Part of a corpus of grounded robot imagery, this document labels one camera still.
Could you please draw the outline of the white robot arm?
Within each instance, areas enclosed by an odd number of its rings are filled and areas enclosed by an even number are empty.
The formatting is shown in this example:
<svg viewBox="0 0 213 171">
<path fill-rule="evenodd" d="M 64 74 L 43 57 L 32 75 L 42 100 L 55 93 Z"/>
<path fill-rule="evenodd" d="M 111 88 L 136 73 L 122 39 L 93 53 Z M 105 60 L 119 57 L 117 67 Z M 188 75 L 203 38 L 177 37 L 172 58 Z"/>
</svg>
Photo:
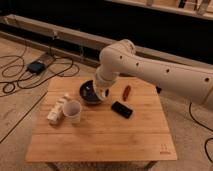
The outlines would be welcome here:
<svg viewBox="0 0 213 171">
<path fill-rule="evenodd" d="M 106 90 L 123 73 L 179 94 L 213 111 L 213 70 L 137 56 L 135 45 L 128 39 L 104 47 L 99 60 L 93 87 L 101 101 L 106 98 Z"/>
</svg>

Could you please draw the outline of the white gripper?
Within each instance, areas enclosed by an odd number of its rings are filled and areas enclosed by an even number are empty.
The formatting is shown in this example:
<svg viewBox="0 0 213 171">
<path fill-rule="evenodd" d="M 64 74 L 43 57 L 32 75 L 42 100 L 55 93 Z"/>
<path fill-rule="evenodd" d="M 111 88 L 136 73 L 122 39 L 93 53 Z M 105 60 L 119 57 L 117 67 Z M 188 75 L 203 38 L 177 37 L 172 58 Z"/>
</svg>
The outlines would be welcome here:
<svg viewBox="0 0 213 171">
<path fill-rule="evenodd" d="M 93 89 L 96 96 L 104 100 L 108 96 L 109 82 L 96 75 L 93 80 Z"/>
</svg>

